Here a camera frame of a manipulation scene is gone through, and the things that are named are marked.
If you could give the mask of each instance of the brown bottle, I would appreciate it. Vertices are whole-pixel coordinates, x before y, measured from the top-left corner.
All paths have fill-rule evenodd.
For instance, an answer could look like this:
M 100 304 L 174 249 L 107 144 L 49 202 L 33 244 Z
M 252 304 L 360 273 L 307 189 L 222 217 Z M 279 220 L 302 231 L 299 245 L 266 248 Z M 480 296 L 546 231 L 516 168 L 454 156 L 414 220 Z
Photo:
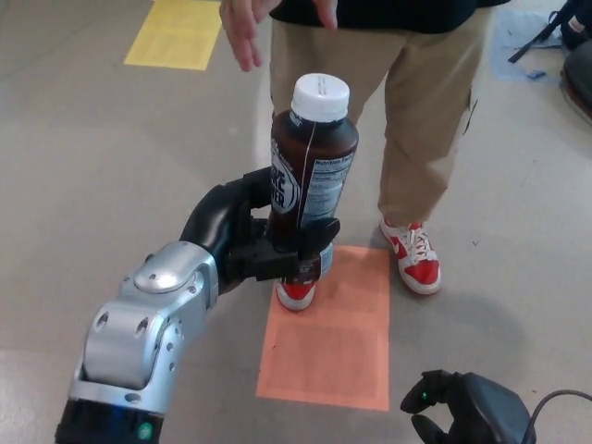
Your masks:
M 347 119 L 349 100 L 343 80 L 307 74 L 296 82 L 291 110 L 274 118 L 269 232 L 279 247 L 288 246 L 298 228 L 335 215 L 359 139 Z M 331 244 L 304 258 L 299 277 L 284 284 L 311 285 L 332 257 Z

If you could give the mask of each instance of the shoe sole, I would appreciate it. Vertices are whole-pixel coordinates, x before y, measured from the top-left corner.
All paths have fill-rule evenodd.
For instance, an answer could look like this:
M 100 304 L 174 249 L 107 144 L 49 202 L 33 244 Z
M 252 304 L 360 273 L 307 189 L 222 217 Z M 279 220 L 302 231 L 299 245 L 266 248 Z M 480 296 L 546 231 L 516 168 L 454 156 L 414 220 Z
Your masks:
M 388 246 L 390 247 L 390 249 L 394 252 L 394 247 L 392 245 L 392 241 L 390 240 L 390 236 L 389 234 L 386 232 L 385 227 L 384 227 L 384 222 L 380 222 L 379 225 L 380 228 L 380 232 L 382 233 L 382 236 L 385 238 L 385 241 L 388 242 Z M 399 260 L 395 257 L 395 260 L 397 261 L 397 265 L 399 265 Z M 434 296 L 436 294 L 438 294 L 438 292 L 440 291 L 440 281 L 441 281 L 441 274 L 440 274 L 440 270 L 438 270 L 438 279 L 436 281 L 435 284 L 432 284 L 431 286 L 426 286 L 427 290 L 417 290 L 415 289 L 408 281 L 407 279 L 405 279 L 404 274 L 405 274 L 405 270 L 401 270 L 400 267 L 397 266 L 397 268 L 399 269 L 399 278 L 401 279 L 401 282 L 403 283 L 403 285 L 405 286 L 405 288 L 410 291 L 412 294 L 414 294 L 415 296 L 420 296 L 423 298 L 427 298 L 429 296 Z
M 276 295 L 279 302 L 288 310 L 292 312 L 301 312 L 310 306 L 315 297 L 316 287 L 312 287 L 310 291 L 302 299 L 292 299 L 284 290 L 279 282 L 275 283 Z

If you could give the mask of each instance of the bottle label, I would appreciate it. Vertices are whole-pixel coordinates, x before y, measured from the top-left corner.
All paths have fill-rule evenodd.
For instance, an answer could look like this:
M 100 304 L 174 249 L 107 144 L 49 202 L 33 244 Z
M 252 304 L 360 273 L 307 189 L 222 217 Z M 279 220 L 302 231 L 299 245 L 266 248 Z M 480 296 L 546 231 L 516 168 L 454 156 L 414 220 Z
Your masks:
M 302 212 L 303 226 L 335 215 L 352 161 L 353 153 L 339 159 L 314 161 Z
M 319 278 L 323 278 L 327 275 L 333 264 L 333 242 L 329 243 L 328 247 L 319 255 L 321 256 L 321 276 Z
M 291 168 L 279 153 L 278 143 L 271 140 L 271 205 L 280 214 L 291 211 L 300 199 L 300 186 Z

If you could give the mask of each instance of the human hand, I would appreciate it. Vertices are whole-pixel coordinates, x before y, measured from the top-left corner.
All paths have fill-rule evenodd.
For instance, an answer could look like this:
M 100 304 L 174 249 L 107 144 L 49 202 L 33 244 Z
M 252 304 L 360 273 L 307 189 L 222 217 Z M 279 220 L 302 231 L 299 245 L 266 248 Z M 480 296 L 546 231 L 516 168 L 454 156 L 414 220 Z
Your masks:
M 337 28 L 338 0 L 312 0 L 323 25 L 331 30 Z M 234 58 L 240 68 L 248 72 L 261 67 L 263 58 L 257 46 L 257 25 L 267 18 L 282 0 L 222 0 L 220 18 L 232 47 Z

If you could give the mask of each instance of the yellow paper sheet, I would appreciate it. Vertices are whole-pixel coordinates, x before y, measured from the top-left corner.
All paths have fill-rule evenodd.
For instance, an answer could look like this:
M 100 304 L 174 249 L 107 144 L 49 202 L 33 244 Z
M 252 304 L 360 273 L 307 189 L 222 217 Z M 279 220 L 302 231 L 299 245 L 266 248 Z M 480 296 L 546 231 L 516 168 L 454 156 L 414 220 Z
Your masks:
M 156 0 L 126 65 L 206 70 L 221 21 L 218 2 Z

